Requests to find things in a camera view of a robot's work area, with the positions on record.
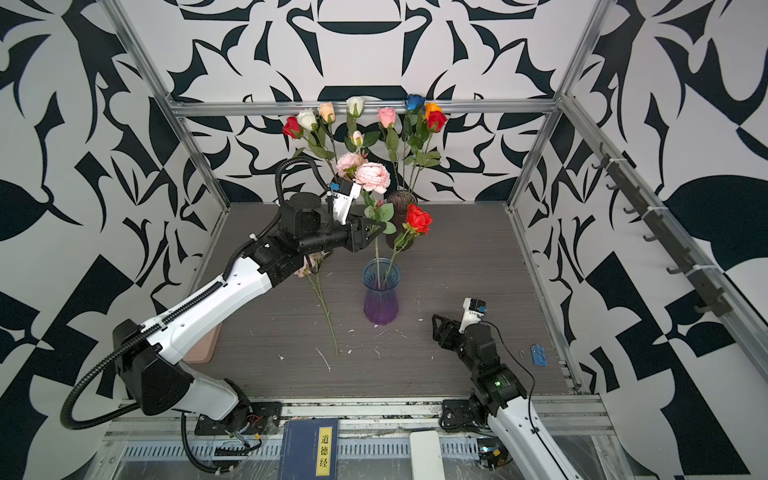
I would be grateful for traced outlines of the small red carnation stem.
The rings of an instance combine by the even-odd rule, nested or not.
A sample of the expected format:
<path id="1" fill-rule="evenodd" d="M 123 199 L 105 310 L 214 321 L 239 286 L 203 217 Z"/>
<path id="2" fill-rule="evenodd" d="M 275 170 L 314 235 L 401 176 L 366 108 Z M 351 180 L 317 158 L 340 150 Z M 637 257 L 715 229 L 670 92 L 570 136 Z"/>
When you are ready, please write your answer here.
<path id="1" fill-rule="evenodd" d="M 397 256 L 407 247 L 410 247 L 418 237 L 427 235 L 432 222 L 432 216 L 420 207 L 415 204 L 408 207 L 406 221 L 402 224 L 403 231 L 396 237 L 393 254 L 384 275 L 385 283 L 389 281 Z"/>

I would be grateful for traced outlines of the pink peony flower stem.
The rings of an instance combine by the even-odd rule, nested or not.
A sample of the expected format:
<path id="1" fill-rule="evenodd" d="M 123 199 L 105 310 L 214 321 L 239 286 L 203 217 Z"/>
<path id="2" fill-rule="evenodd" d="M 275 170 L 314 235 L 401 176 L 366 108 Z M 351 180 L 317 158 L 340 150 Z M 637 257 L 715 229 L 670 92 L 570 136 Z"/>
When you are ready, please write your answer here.
<path id="1" fill-rule="evenodd" d="M 327 302 L 325 300 L 324 291 L 321 283 L 321 273 L 322 273 L 323 263 L 329 255 L 330 255 L 329 252 L 317 252 L 317 253 L 305 255 L 303 257 L 302 266 L 298 270 L 296 270 L 294 274 L 299 278 L 306 278 L 309 281 L 315 295 L 317 296 L 320 308 L 322 309 L 324 316 L 326 318 L 326 322 L 328 324 L 330 336 L 333 343 L 334 354 L 338 355 L 340 353 L 338 340 L 336 337 L 332 315 L 327 305 Z"/>

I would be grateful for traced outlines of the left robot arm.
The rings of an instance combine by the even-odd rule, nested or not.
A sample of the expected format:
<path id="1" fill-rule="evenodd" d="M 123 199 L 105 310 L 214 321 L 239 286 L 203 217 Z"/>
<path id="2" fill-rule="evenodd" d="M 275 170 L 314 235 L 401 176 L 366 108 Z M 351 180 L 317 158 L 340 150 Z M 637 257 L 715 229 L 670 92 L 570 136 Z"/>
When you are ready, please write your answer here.
<path id="1" fill-rule="evenodd" d="M 370 245 L 385 224 L 352 213 L 352 202 L 340 194 L 327 199 L 293 195 L 262 234 L 235 251 L 222 274 L 174 308 L 138 325 L 134 333 L 123 323 L 117 345 L 138 344 L 118 355 L 116 369 L 137 407 L 147 416 L 178 410 L 215 421 L 244 418 L 246 395 L 231 381 L 195 371 L 184 358 L 240 307 L 307 265 L 311 255 L 336 248 L 356 252 Z"/>

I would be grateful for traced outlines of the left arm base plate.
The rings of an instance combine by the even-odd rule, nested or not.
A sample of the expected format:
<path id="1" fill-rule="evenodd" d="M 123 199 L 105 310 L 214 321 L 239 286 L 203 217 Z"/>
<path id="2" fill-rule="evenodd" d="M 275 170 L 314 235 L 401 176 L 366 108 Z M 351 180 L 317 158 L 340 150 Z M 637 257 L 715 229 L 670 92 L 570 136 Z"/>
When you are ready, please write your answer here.
<path id="1" fill-rule="evenodd" d="M 283 404 L 279 401 L 252 402 L 248 407 L 238 405 L 223 420 L 200 415 L 194 428 L 197 436 L 234 434 L 256 435 L 270 433 L 279 427 Z"/>

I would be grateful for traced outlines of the pink rose stem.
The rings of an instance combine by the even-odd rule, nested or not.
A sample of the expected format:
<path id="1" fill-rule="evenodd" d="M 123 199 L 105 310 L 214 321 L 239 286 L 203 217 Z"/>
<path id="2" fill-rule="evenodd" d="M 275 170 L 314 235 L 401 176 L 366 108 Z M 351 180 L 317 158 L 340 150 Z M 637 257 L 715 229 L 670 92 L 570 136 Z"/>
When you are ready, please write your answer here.
<path id="1" fill-rule="evenodd" d="M 388 152 L 389 160 L 393 165 L 395 173 L 395 184 L 398 190 L 401 189 L 399 177 L 398 177 L 398 165 L 399 165 L 399 136 L 395 130 L 396 121 L 398 115 L 393 107 L 379 108 L 377 112 L 377 118 L 382 131 L 382 139 L 384 141 L 386 150 Z"/>

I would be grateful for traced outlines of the blue purple glass vase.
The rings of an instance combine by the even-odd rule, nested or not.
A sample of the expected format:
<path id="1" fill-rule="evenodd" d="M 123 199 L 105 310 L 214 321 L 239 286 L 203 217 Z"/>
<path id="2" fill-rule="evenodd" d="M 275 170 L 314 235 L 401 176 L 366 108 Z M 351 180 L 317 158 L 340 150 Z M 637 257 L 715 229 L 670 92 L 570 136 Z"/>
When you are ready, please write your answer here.
<path id="1" fill-rule="evenodd" d="M 401 271 L 389 259 L 372 259 L 362 270 L 362 283 L 366 288 L 363 301 L 365 317 L 375 325 L 392 323 L 399 314 L 397 287 Z"/>

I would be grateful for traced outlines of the blue rose stem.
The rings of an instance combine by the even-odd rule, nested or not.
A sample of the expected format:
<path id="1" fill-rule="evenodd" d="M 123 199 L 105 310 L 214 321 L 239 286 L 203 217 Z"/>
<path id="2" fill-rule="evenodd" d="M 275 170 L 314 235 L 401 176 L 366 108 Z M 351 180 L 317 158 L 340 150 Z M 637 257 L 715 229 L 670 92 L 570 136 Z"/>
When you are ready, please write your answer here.
<path id="1" fill-rule="evenodd" d="M 404 147 L 403 178 L 409 192 L 413 190 L 416 156 L 425 143 L 425 103 L 423 96 L 410 94 L 405 100 L 406 112 L 402 119 L 401 139 Z"/>

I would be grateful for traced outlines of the white rose stem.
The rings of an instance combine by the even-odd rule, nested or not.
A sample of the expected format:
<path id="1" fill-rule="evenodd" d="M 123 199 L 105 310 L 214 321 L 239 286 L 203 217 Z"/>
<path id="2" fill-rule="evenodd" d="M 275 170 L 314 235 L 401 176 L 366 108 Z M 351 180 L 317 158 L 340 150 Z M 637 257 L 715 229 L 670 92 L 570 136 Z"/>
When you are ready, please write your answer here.
<path id="1" fill-rule="evenodd" d="M 330 125 L 314 109 L 305 109 L 297 115 L 302 138 L 315 157 L 324 160 L 332 173 L 337 172 L 338 154 Z"/>
<path id="2" fill-rule="evenodd" d="M 350 153 L 362 153 L 365 149 L 370 149 L 380 138 L 378 130 L 362 133 L 358 130 L 357 120 L 362 116 L 365 109 L 365 99 L 359 96 L 353 96 L 346 100 L 346 126 L 347 136 L 344 143 Z"/>

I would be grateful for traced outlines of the orange rose stem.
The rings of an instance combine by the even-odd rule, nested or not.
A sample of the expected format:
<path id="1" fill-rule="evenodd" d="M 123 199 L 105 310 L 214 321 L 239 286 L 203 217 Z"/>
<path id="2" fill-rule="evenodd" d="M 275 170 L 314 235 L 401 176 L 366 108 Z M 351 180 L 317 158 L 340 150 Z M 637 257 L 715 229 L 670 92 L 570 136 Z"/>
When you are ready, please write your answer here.
<path id="1" fill-rule="evenodd" d="M 428 102 L 425 104 L 425 116 L 429 117 L 433 112 L 441 112 L 442 108 L 433 102 Z"/>

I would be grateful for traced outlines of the dark purple glass vase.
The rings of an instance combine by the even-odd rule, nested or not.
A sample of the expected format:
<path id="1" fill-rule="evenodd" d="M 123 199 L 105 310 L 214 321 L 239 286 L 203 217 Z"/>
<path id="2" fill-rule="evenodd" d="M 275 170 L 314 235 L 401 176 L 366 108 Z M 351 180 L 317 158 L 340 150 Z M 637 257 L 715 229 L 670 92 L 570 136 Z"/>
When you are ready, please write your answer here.
<path id="1" fill-rule="evenodd" d="M 386 235 L 386 243 L 393 249 L 398 235 L 404 231 L 403 225 L 406 223 L 409 207 L 417 205 L 418 200 L 409 191 L 397 190 L 389 195 L 387 201 L 393 205 L 394 214 L 390 222 L 396 227 L 396 231 Z"/>

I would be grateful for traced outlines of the large red rose stem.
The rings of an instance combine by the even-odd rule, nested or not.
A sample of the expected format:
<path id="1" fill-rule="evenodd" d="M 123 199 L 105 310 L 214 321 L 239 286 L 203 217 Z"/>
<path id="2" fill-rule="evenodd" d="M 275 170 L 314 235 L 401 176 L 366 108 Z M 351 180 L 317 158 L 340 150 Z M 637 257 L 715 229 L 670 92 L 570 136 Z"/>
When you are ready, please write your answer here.
<path id="1" fill-rule="evenodd" d="M 448 118 L 443 111 L 433 112 L 429 117 L 426 117 L 424 112 L 424 118 L 425 143 L 422 150 L 419 151 L 416 156 L 413 190 L 411 193 L 415 192 L 416 183 L 421 172 L 425 169 L 438 166 L 442 158 L 441 153 L 436 148 L 432 147 L 431 144 L 433 138 L 443 130 Z"/>

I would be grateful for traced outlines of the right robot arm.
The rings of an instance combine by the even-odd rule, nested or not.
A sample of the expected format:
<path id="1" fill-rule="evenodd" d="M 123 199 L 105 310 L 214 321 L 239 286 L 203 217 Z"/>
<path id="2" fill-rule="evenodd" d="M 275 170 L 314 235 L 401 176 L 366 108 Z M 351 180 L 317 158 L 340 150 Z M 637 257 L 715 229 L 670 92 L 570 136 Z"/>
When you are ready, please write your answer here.
<path id="1" fill-rule="evenodd" d="M 469 422 L 491 430 L 524 478 L 584 477 L 540 420 L 531 393 L 502 363 L 489 325 L 462 328 L 458 321 L 435 314 L 432 329 L 438 345 L 455 352 L 470 372 L 473 418 Z"/>

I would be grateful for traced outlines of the peach rose stem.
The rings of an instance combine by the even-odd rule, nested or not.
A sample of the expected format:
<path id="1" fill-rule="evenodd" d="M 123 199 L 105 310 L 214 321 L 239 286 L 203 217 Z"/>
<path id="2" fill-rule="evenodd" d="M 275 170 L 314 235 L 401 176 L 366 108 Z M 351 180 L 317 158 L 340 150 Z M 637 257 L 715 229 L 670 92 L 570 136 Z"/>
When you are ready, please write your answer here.
<path id="1" fill-rule="evenodd" d="M 335 107 L 333 106 L 332 102 L 325 102 L 322 103 L 318 109 L 318 115 L 320 117 L 320 129 L 325 133 L 326 137 L 328 138 L 328 141 L 331 145 L 331 151 L 334 153 L 334 157 L 338 157 L 338 153 L 336 150 L 336 142 L 334 139 L 334 130 L 333 126 L 336 122 L 336 112 Z"/>

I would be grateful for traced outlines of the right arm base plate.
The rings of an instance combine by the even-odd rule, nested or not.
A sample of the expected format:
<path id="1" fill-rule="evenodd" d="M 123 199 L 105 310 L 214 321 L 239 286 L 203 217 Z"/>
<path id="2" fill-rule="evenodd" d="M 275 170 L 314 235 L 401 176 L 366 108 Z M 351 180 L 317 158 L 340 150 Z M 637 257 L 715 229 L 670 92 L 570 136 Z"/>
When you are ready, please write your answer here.
<path id="1" fill-rule="evenodd" d="M 474 396 L 441 402 L 438 425 L 447 432 L 486 434 L 488 409 Z"/>

